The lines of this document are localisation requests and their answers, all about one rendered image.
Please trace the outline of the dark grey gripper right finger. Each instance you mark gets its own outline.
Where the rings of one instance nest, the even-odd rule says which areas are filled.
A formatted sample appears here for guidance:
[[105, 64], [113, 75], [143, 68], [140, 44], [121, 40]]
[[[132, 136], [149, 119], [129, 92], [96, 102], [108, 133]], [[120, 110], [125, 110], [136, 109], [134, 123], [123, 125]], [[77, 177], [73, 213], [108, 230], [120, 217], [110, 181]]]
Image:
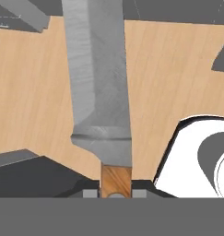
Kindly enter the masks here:
[[131, 187], [133, 198], [174, 198], [174, 195], [158, 190], [150, 180], [133, 180]]

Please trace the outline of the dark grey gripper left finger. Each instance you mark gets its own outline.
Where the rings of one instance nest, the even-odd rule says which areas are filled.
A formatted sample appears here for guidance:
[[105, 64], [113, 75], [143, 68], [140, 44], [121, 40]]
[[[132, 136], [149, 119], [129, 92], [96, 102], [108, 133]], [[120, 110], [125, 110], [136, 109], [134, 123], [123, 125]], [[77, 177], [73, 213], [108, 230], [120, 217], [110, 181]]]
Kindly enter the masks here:
[[95, 193], [99, 191], [100, 182], [97, 180], [74, 180], [60, 182], [56, 185], [57, 194], [59, 198], [68, 197], [82, 197], [84, 190], [94, 190]]

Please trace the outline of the grey cupboard front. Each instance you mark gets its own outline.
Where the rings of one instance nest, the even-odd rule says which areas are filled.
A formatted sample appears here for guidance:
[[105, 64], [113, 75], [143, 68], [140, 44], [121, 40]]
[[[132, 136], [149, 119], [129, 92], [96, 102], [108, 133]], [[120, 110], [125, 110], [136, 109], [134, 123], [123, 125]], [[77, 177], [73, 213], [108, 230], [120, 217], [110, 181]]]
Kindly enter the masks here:
[[51, 16], [62, 16], [62, 0], [0, 0], [0, 29], [42, 33]]

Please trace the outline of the knife with wooden handle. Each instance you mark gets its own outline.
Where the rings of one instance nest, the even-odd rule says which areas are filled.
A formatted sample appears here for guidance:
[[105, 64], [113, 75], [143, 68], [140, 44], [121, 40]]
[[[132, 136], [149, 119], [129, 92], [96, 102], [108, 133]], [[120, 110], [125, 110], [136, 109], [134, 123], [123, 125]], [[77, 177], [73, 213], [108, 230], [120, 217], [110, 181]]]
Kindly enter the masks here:
[[72, 143], [101, 162], [100, 196], [132, 196], [123, 0], [62, 0]]

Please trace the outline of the white plate with black rim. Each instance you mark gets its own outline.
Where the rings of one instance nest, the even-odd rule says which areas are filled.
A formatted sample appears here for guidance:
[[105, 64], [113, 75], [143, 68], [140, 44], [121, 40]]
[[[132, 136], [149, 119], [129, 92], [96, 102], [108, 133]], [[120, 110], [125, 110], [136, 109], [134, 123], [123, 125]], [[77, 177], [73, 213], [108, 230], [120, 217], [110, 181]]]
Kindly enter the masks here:
[[161, 159], [154, 185], [180, 198], [224, 198], [224, 117], [182, 119]]

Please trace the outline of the dark grey block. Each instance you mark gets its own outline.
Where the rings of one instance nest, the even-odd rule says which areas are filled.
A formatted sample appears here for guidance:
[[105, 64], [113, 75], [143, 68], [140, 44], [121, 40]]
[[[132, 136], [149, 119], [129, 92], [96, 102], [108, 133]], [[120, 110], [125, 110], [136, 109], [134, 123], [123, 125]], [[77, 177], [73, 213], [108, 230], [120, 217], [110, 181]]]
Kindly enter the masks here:
[[211, 67], [213, 71], [224, 72], [224, 46], [221, 51], [218, 53], [216, 59], [213, 62]]

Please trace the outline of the light wooden cutting board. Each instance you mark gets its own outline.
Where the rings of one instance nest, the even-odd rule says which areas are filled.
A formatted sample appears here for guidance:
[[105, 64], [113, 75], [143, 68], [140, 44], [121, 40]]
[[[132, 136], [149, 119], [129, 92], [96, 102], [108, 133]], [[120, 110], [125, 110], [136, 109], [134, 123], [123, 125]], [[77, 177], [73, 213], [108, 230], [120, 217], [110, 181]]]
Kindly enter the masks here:
[[[126, 21], [126, 58], [136, 179], [151, 179], [177, 123], [224, 116], [224, 73], [212, 64], [224, 26]], [[0, 152], [27, 148], [92, 179], [100, 161], [72, 145], [65, 24], [47, 30], [0, 29]]]

